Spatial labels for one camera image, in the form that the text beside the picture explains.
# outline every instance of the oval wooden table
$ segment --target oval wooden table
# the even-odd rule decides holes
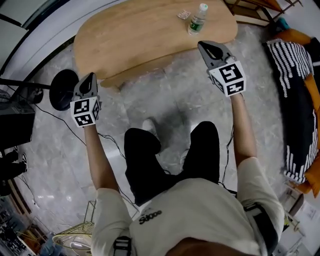
[[[208,5],[198,35],[187,27],[200,3]],[[177,17],[182,10],[189,19]],[[74,39],[80,75],[94,72],[104,87],[169,64],[173,55],[197,47],[198,41],[232,41],[238,32],[235,17],[222,0],[127,0],[89,18]]]

